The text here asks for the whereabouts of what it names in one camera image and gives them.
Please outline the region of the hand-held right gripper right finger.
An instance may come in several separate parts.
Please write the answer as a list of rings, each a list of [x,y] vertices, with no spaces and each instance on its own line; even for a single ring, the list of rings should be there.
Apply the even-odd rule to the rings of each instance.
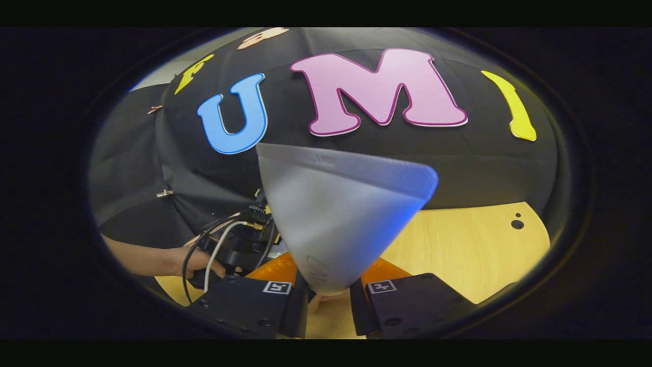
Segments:
[[[514,287],[475,303],[433,273],[411,275],[380,258],[349,288],[352,320],[366,338],[448,337],[488,316]]]

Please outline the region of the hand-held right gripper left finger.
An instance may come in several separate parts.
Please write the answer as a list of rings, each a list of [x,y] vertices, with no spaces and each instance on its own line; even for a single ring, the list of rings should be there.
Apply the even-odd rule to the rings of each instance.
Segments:
[[[308,293],[307,281],[287,252],[246,277],[216,282],[187,309],[235,338],[303,339]]]

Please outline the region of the white cream tube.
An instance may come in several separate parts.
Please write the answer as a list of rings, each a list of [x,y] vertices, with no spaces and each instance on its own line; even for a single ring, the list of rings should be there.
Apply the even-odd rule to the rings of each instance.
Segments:
[[[337,295],[384,253],[437,190],[433,167],[384,156],[256,146],[274,222],[309,287]]]

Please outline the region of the black backdrop cloth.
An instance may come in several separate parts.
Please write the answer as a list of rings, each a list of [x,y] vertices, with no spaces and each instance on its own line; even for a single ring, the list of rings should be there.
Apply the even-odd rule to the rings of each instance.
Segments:
[[[268,28],[140,82],[103,119],[88,196],[100,232],[169,248],[264,190],[280,227],[524,202],[555,190],[553,116],[496,60],[407,28]]]

